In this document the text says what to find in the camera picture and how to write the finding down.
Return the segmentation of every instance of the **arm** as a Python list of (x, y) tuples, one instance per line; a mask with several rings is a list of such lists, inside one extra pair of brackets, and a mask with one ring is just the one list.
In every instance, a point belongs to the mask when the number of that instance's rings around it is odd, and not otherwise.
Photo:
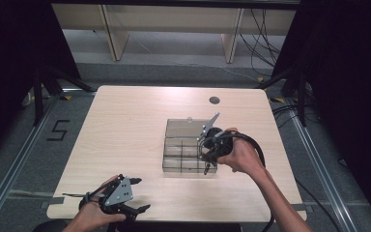
[(279, 190), (256, 150), (247, 141), (234, 138), (234, 150), (217, 161), (229, 165), (233, 172), (246, 173), (257, 184), (282, 231), (312, 231)]
[[(116, 179), (116, 177), (110, 178), (105, 183)], [(88, 202), (80, 209), (79, 213), (77, 213), (63, 232), (89, 232), (110, 222), (123, 221), (125, 219), (126, 216), (121, 214), (107, 215), (100, 209), (97, 202)]]

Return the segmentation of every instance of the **wooden table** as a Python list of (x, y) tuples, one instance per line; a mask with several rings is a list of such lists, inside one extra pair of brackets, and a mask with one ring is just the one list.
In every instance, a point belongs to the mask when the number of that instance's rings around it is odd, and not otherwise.
[[(220, 103), (210, 103), (218, 97)], [(263, 90), (102, 86), (99, 88), (54, 197), (95, 190), (116, 174), (141, 178), (128, 205), (151, 204), (143, 221), (268, 221), (270, 210), (245, 174), (220, 165), (213, 175), (163, 173), (167, 119), (211, 119), (236, 127), (262, 147), (267, 168), (291, 204), (301, 204), (270, 104)], [(73, 218), (80, 198), (50, 205), (50, 218)]]

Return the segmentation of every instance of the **circular hole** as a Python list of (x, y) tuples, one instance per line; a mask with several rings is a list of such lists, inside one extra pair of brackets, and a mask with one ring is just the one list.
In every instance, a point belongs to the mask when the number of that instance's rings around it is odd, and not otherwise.
[(210, 103), (211, 104), (218, 104), (219, 98), (218, 97), (210, 97)]

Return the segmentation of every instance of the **person's left hand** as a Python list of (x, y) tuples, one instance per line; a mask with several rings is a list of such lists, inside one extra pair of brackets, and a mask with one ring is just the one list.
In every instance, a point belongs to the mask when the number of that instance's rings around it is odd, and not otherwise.
[[(118, 176), (114, 176), (110, 178), (108, 181), (104, 182), (103, 185), (115, 180), (117, 177)], [(77, 213), (71, 223), (69, 223), (68, 227), (63, 231), (93, 231), (108, 223), (124, 221), (125, 219), (126, 216), (122, 214), (107, 215), (100, 209), (99, 203), (88, 202), (82, 206), (79, 213)]]

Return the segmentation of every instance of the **hand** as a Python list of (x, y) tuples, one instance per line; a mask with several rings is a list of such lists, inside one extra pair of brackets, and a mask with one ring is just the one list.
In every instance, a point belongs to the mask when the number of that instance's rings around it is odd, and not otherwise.
[[(114, 176), (110, 178), (108, 181), (104, 182), (103, 185), (115, 180), (117, 177), (118, 176)], [(98, 201), (98, 198), (92, 197), (92, 200)], [(79, 213), (77, 213), (77, 215), (68, 225), (68, 227), (65, 228), (64, 231), (93, 231), (96, 228), (99, 228), (110, 222), (123, 221), (125, 219), (126, 216), (121, 214), (107, 215), (100, 209), (99, 203), (88, 202), (80, 209)]]
[[(235, 128), (227, 129), (227, 131), (238, 131)], [(217, 159), (219, 164), (227, 164), (233, 172), (243, 172), (251, 176), (252, 179), (259, 178), (264, 173), (265, 167), (258, 157), (257, 151), (252, 145), (242, 138), (233, 138), (233, 151), (227, 156)]]

